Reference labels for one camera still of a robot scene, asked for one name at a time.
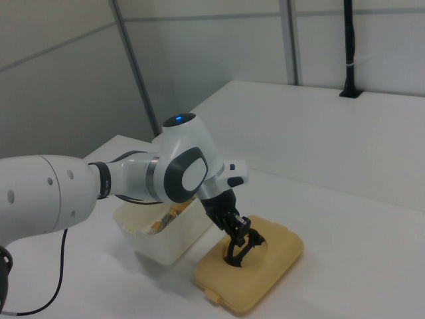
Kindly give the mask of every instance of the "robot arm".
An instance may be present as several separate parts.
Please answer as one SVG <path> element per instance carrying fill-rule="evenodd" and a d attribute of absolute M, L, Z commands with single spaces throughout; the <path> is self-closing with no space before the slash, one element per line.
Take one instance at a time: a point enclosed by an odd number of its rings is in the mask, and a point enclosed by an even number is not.
<path fill-rule="evenodd" d="M 232 188 L 247 181 L 246 163 L 223 161 L 195 114 L 164 122 L 156 154 L 134 151 L 110 163 L 90 164 L 65 156 L 0 159 L 0 272 L 11 268 L 4 249 L 9 243 L 80 223 L 97 199 L 109 195 L 178 203 L 196 195 L 207 215 L 230 235 L 226 262 L 240 266 L 243 256 L 264 241 L 236 209 Z M 241 247 L 246 238 L 247 245 L 233 256 L 235 245 Z M 6 293 L 7 285 L 5 292 L 0 289 L 0 309 Z"/>

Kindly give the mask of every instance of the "black cable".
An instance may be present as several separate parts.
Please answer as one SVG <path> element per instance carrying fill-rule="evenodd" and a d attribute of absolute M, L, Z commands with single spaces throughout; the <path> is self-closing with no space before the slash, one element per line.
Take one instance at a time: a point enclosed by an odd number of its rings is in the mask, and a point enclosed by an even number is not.
<path fill-rule="evenodd" d="M 132 203 L 132 204 L 136 204 L 136 205 L 157 205 L 157 204 L 162 204 L 161 201 L 142 201 L 142 200 L 134 199 L 134 198 L 131 198 L 131 197 L 128 197 L 128 196 L 124 196 L 124 195 L 116 195 L 116 197 L 118 197 L 122 201 L 126 201 L 128 203 Z"/>
<path fill-rule="evenodd" d="M 66 240 L 66 234 L 68 232 L 68 229 L 64 230 L 64 234 L 62 236 L 62 244 L 60 246 L 60 274 L 59 274 L 59 282 L 58 282 L 58 286 L 56 288 L 56 291 L 54 292 L 53 297 L 50 299 L 49 302 L 47 302 L 43 307 L 37 309 L 37 310 L 33 310 L 33 311 L 28 311 L 28 312 L 18 312 L 15 314 L 15 316 L 28 316 L 30 314 L 36 314 L 37 312 L 43 311 L 44 309 L 46 309 L 47 307 L 49 307 L 52 302 L 54 301 L 54 299 L 56 299 L 56 297 L 58 296 L 59 290 L 60 290 L 60 286 L 62 286 L 62 279 L 64 276 L 64 252 L 65 252 L 65 240 Z"/>

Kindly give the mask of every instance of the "plastic container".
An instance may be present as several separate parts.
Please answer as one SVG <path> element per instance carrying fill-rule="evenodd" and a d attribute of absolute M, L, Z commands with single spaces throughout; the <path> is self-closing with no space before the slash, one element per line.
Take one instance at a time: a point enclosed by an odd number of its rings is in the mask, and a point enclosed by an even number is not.
<path fill-rule="evenodd" d="M 163 265 L 174 263 L 212 223 L 195 199 L 160 232 L 149 234 L 152 225 L 169 214 L 171 206 L 124 203 L 114 212 L 115 221 L 133 249 Z"/>

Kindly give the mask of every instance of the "beige plastic case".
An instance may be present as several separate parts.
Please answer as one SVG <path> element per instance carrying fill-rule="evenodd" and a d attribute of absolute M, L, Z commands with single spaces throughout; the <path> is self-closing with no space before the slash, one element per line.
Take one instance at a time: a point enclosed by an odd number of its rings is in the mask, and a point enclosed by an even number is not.
<path fill-rule="evenodd" d="M 242 267 L 228 265 L 230 237 L 219 241 L 198 263 L 195 283 L 207 298 L 236 315 L 249 312 L 302 254 L 302 240 L 288 228 L 258 216 L 249 216 L 252 228 L 265 242 L 244 257 Z"/>

